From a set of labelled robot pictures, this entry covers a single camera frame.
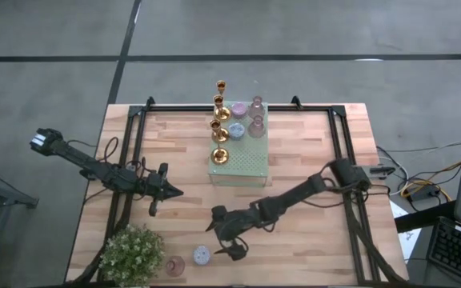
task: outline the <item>wooden tabletop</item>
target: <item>wooden tabletop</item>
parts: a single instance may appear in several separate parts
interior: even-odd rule
[[[347,109],[355,157],[358,165],[379,162],[375,140],[364,104],[343,104]],[[101,158],[109,140],[121,140],[126,126],[128,105],[110,105],[106,112],[97,156]],[[326,113],[269,113],[269,174],[265,188],[212,186],[207,174],[210,154],[211,113],[149,112],[142,142],[142,155],[148,168],[169,163],[170,183],[184,195],[158,204],[155,218],[149,217],[149,199],[133,203],[131,222],[146,224],[161,234],[166,256],[182,256],[184,273],[171,278],[164,270],[152,285],[330,285],[355,284],[355,270],[347,223],[342,206],[319,209],[299,203],[278,221],[275,231],[252,229],[242,235],[250,246],[248,255],[233,262],[226,254],[211,255],[207,266],[197,266],[192,253],[197,246],[219,250],[214,231],[205,232],[211,220],[210,209],[225,205],[228,210],[244,209],[250,202],[281,194],[318,172],[333,160],[334,151]],[[134,147],[130,144],[131,158]],[[338,130],[343,146],[342,130]],[[119,153],[109,158],[118,162]],[[102,189],[100,182],[89,185],[87,197]],[[371,189],[382,192],[382,188]],[[83,208],[81,222],[70,260],[67,280],[79,276],[102,245],[111,192],[91,199]],[[342,201],[342,196],[321,193],[309,198],[320,205]],[[407,278],[407,269],[398,240],[389,199],[370,196],[366,203],[373,241],[395,271]],[[369,275],[367,254],[361,249],[364,269]]]

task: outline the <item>green plant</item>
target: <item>green plant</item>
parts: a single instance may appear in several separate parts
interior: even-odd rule
[[[146,227],[128,225],[108,240],[99,268],[121,287],[147,286],[162,265],[163,240]]]

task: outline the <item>candle holder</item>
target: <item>candle holder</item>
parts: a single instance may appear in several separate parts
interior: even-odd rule
[[[216,82],[216,89],[218,89],[218,92],[220,94],[223,94],[223,91],[225,91],[226,83],[223,80],[219,80]]]
[[[213,130],[212,138],[217,143],[223,143],[229,139],[229,131],[222,128],[222,124],[219,120],[213,120],[209,122],[211,129]]]
[[[231,117],[229,108],[223,106],[223,95],[218,94],[213,97],[214,118],[220,122],[225,122]]]
[[[211,160],[216,165],[222,165],[229,161],[229,152],[218,144],[218,147],[211,152]]]

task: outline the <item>mint green box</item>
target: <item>mint green box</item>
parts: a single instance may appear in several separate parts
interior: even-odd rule
[[[229,108],[236,101],[225,101],[224,106]],[[229,152],[229,160],[216,165],[209,158],[208,174],[213,185],[218,186],[250,186],[263,187],[268,178],[268,104],[264,105],[264,129],[265,134],[261,138],[253,138],[248,134],[248,126],[252,118],[245,116],[243,119],[231,117],[228,121],[222,122],[222,127],[229,129],[234,123],[241,123],[245,126],[245,134],[238,140],[229,139],[220,143],[220,147]],[[217,144],[210,140],[210,152],[217,148]]]

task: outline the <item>wire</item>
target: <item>wire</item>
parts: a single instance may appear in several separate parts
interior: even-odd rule
[[[25,203],[15,202],[12,204],[1,204],[0,207],[13,206],[13,205],[25,205]]]
[[[405,175],[405,178],[403,180],[405,180],[405,185],[403,186],[403,188],[399,189],[399,186],[398,186],[398,190],[396,192],[394,192],[393,194],[391,195],[396,195],[396,194],[400,194],[404,189],[407,188],[407,181],[408,181],[408,172],[407,172],[407,169],[405,169],[405,167],[401,166],[401,164],[399,164],[396,160],[394,160],[394,158],[385,150],[383,149],[382,147],[380,146],[376,146],[377,149],[379,149],[380,151],[382,151],[389,160],[391,160],[399,169],[401,169],[401,171],[404,173]]]
[[[332,184],[333,187],[336,186],[336,185],[335,185],[335,181],[334,181],[333,179],[331,179],[331,178],[324,178],[323,181],[328,181],[328,182],[330,182],[330,183]]]
[[[104,191],[106,191],[106,190],[108,190],[108,188],[104,188],[104,189],[100,190],[99,192],[96,192],[95,194],[90,195],[88,198],[86,198],[86,199],[83,201],[83,205],[85,205],[85,204],[88,202],[88,200],[92,199],[93,197],[95,197],[95,196],[101,194],[102,192],[104,192]]]
[[[265,230],[268,233],[271,233],[271,232],[273,232],[273,230],[275,230],[275,224],[277,224],[277,222],[273,222],[273,225],[271,226],[271,229],[267,229],[266,227],[263,227],[263,230]]]
[[[69,140],[67,141],[67,145],[71,144],[71,143],[79,143],[79,144],[83,144],[84,146],[89,146],[89,147],[93,147],[93,148],[97,148],[96,145],[91,145],[91,144],[88,144],[86,142],[83,142],[83,141],[79,141],[79,140],[76,140],[76,139],[72,139],[72,140]]]
[[[371,184],[371,187],[383,187],[383,188],[387,188],[387,192],[386,193],[369,193],[369,195],[380,195],[380,194],[387,194],[389,196],[391,196],[391,188],[387,185],[383,185],[383,184]]]
[[[435,176],[441,174],[442,172],[448,172],[448,171],[454,170],[454,169],[456,169],[456,168],[458,168],[458,167],[459,167],[459,169],[456,171],[455,175],[453,175],[453,177],[449,178],[448,180],[443,181],[443,182],[439,182],[439,183],[433,183],[433,182],[431,181]],[[448,167],[446,167],[446,168],[444,168],[444,169],[442,169],[442,170],[439,170],[439,171],[420,172],[420,173],[417,173],[416,175],[414,175],[414,176],[412,176],[412,177],[410,177],[410,178],[408,179],[408,180],[411,180],[411,183],[410,183],[410,184],[408,184],[408,181],[405,182],[405,186],[402,188],[401,196],[404,197],[404,198],[407,198],[409,195],[418,192],[419,190],[421,190],[421,189],[422,189],[423,187],[425,187],[425,186],[437,186],[437,187],[441,190],[441,192],[443,192],[444,196],[446,196],[447,200],[448,200],[448,201],[451,201],[451,197],[449,197],[449,194],[447,194],[445,191],[443,191],[443,189],[441,189],[441,188],[439,187],[439,184],[444,184],[444,183],[446,183],[446,182],[451,181],[452,179],[454,179],[454,178],[458,175],[458,173],[460,172],[460,170],[461,170],[461,161],[460,161],[460,162],[457,162],[457,163],[455,163],[455,164],[453,164],[453,165],[450,165],[450,166],[448,166]],[[420,174],[429,174],[429,173],[433,173],[433,175],[430,176],[428,179],[418,179],[418,178],[417,178],[417,180],[412,181],[413,178],[416,178],[416,176],[418,176],[418,175],[420,175]],[[418,187],[418,188],[415,188],[411,193],[409,193],[407,189],[408,189],[410,186],[413,186],[413,185],[418,185],[419,187]]]
[[[20,193],[20,194],[22,194],[22,195],[25,195],[25,196],[29,197],[27,194],[21,192],[19,189],[13,187],[13,186],[12,186],[11,184],[9,184],[7,181],[3,180],[1,177],[0,177],[0,181],[1,181],[2,183],[4,183],[5,185],[7,185],[8,187],[10,187],[11,189],[13,189],[14,191],[16,191],[16,192],[18,192],[18,193]]]
[[[385,185],[380,185],[380,184],[374,184],[372,186],[384,186],[386,187],[388,190],[387,191],[390,191],[390,188],[388,186],[385,186]],[[367,199],[369,198],[370,195],[389,195],[388,193],[389,192],[378,192],[378,193],[369,193],[368,191],[364,192],[366,197],[364,198],[364,202],[367,201]],[[357,202],[354,202],[353,200],[355,200],[356,197],[354,198],[351,198],[351,201],[355,204],[357,204]],[[341,202],[338,202],[338,203],[335,203],[335,204],[330,204],[330,205],[319,205],[319,204],[316,204],[316,203],[313,203],[313,202],[309,202],[307,200],[302,200],[303,203],[307,204],[307,205],[310,205],[310,206],[314,206],[314,207],[318,207],[318,208],[323,208],[323,209],[326,209],[326,208],[332,208],[332,207],[337,207],[337,206],[341,206],[342,204],[344,204],[344,201],[341,201]]]
[[[439,196],[433,196],[435,198],[437,198],[437,200],[439,200],[439,205],[441,205],[441,201],[440,201],[440,198]],[[408,200],[408,204],[410,204],[410,206],[412,207],[412,209],[415,211],[415,212],[419,212],[419,210],[417,208],[414,207],[414,202],[411,201],[411,200]]]
[[[142,196],[140,196],[140,197],[138,197],[138,198],[133,198],[133,200],[135,200],[135,201],[142,200],[144,197],[145,197],[145,194],[142,195]]]
[[[405,259],[405,261],[410,261],[410,260],[428,261],[425,258],[408,258],[408,259]]]
[[[391,153],[419,152],[419,151],[425,151],[425,150],[438,150],[438,149],[442,149],[446,147],[459,146],[459,145],[461,145],[461,141],[453,142],[451,144],[446,144],[444,146],[439,146],[439,147],[428,147],[428,148],[409,149],[409,150],[386,150],[386,152],[391,152]]]
[[[239,220],[238,218],[233,218],[229,222],[225,222],[222,225],[222,228],[220,229],[220,233],[218,233],[218,235],[216,236],[216,238],[218,239],[218,243],[220,243],[220,246],[222,247],[223,251],[227,252],[228,254],[232,254],[232,251],[229,250],[229,247],[225,247],[223,245],[222,240],[220,240],[220,237],[222,236],[221,233],[223,231],[223,228],[225,228],[227,225],[231,224],[232,222],[235,222],[238,220]],[[243,240],[241,237],[236,237],[236,239],[239,239],[239,241],[241,241],[243,245],[245,246],[245,253],[248,252],[248,244],[245,242],[245,240]]]
[[[115,146],[113,147],[113,150],[108,154],[108,148],[110,148],[110,144],[113,141],[116,141]],[[110,139],[108,144],[106,144],[106,147],[104,147],[104,157],[99,159],[98,162],[101,162],[102,160],[104,160],[105,163],[108,163],[108,158],[111,157],[111,155],[113,155],[113,153],[115,153],[115,151],[117,150],[117,147],[118,147],[118,138],[113,137],[112,139]]]

